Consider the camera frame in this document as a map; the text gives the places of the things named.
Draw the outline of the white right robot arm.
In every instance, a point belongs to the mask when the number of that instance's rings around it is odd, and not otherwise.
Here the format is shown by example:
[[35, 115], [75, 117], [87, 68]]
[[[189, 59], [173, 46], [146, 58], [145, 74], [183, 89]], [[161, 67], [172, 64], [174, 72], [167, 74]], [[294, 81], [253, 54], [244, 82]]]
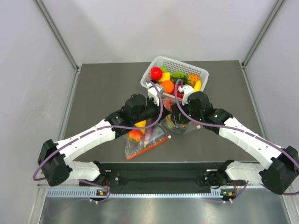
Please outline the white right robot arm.
[[231, 113], [215, 109], [203, 92], [193, 92], [176, 101], [183, 118], [193, 121], [233, 142], [257, 160], [257, 163], [225, 161], [218, 179], [228, 185], [234, 180], [262, 184], [282, 195], [299, 175], [299, 156], [295, 148], [281, 148], [241, 124]]

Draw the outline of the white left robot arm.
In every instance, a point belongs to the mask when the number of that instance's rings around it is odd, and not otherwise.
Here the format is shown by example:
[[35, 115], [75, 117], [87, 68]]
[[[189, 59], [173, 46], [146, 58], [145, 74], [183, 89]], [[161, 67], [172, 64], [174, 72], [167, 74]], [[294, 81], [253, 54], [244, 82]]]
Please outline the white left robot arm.
[[138, 122], [149, 119], [161, 121], [169, 114], [162, 101], [134, 94], [121, 109], [91, 128], [65, 140], [44, 142], [38, 165], [51, 187], [67, 180], [84, 180], [101, 185], [106, 179], [102, 165], [98, 161], [79, 162], [75, 159], [100, 144], [127, 134]]

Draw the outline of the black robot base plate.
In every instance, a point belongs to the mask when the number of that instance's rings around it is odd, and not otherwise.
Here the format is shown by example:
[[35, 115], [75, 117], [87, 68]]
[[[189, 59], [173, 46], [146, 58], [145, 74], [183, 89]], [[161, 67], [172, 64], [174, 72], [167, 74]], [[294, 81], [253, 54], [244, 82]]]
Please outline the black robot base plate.
[[196, 185], [223, 186], [233, 181], [225, 174], [226, 162], [143, 162], [98, 163], [100, 176], [91, 183], [109, 187], [129, 182], [163, 183], [192, 181]]

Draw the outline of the clear zip bag orange seal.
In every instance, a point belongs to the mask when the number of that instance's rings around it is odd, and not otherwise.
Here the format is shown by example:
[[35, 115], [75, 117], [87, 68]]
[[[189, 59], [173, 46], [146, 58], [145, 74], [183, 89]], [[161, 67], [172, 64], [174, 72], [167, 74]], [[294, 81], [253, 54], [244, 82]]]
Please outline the clear zip bag orange seal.
[[161, 121], [161, 124], [168, 131], [176, 134], [187, 134], [201, 128], [199, 124], [190, 121], [181, 113], [174, 99], [164, 98], [163, 105], [170, 114]]

